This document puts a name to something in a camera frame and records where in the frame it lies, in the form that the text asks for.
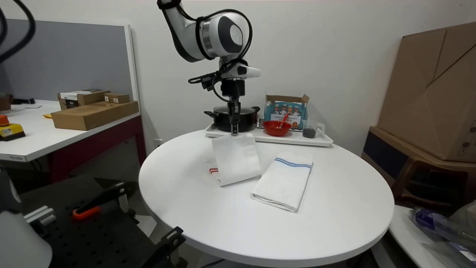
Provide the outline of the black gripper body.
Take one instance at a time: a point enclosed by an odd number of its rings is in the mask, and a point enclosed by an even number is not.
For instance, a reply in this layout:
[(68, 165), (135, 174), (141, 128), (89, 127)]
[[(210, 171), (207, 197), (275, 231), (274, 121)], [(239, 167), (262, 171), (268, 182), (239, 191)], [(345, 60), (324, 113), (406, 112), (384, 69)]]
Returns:
[(245, 94), (245, 82), (244, 81), (224, 79), (222, 82), (222, 85), (220, 85), (220, 91), (232, 103), (238, 103), (239, 98)]

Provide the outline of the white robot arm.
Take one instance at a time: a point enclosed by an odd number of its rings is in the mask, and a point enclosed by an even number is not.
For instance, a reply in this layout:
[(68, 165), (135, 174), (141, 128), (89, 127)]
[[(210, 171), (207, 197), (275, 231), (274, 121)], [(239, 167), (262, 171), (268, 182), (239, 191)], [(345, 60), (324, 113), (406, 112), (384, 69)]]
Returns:
[(229, 131), (239, 133), (239, 98), (245, 94), (245, 81), (259, 78), (260, 70), (244, 60), (253, 40), (250, 19), (239, 11), (222, 9), (207, 16), (192, 18), (181, 0), (156, 0), (171, 31), (175, 51), (189, 63), (219, 58), (216, 72), (190, 78), (207, 91), (220, 85), (222, 100), (227, 103)]

